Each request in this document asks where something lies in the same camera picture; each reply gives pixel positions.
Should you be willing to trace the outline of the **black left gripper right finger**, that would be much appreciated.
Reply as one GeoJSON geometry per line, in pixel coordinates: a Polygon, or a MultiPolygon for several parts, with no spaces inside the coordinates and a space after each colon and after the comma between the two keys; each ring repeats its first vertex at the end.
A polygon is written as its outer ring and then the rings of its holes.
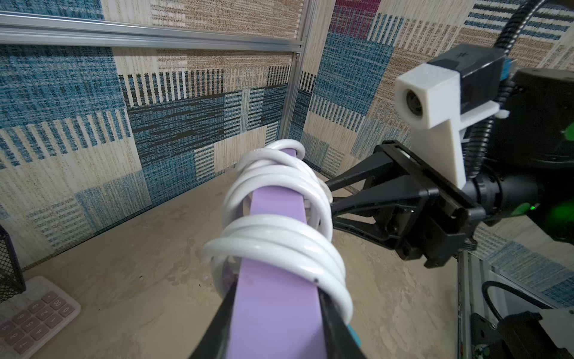
{"type": "Polygon", "coordinates": [[[318,290],[328,359],[365,359],[331,297],[318,290]]]}

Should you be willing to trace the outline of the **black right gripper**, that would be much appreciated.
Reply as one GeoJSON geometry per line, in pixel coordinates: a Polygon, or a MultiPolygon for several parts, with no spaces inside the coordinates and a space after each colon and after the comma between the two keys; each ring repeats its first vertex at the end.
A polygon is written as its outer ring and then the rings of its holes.
{"type": "Polygon", "coordinates": [[[485,209],[398,141],[384,142],[381,149],[326,182],[336,191],[372,180],[356,194],[333,199],[333,227],[395,251],[402,260],[424,257],[430,269],[475,251],[473,235],[485,209]],[[395,165],[413,181],[392,178],[395,165]]]}

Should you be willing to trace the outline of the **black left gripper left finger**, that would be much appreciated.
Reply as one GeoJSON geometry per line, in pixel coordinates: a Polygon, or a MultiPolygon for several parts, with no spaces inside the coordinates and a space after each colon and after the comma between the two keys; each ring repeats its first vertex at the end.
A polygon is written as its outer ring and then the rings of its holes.
{"type": "Polygon", "coordinates": [[[224,297],[213,320],[189,359],[224,359],[230,342],[230,328],[237,283],[234,282],[224,297]]]}

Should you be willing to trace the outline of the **purple power strip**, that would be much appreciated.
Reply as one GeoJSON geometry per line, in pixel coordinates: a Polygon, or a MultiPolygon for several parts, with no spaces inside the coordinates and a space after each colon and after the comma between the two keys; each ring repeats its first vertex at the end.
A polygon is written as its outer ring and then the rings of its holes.
{"type": "Polygon", "coordinates": [[[314,284],[278,267],[242,260],[227,358],[325,358],[314,284]]]}

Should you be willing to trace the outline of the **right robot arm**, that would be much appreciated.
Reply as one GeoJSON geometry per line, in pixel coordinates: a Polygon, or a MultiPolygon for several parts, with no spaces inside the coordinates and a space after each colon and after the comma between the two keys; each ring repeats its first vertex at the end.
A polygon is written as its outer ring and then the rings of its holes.
{"type": "Polygon", "coordinates": [[[510,88],[510,116],[497,120],[485,163],[456,188],[399,142],[330,179],[331,190],[363,182],[361,191],[331,206],[333,227],[403,260],[445,265],[473,251],[480,223],[525,215],[555,241],[573,242],[573,75],[521,69],[510,88]]]}

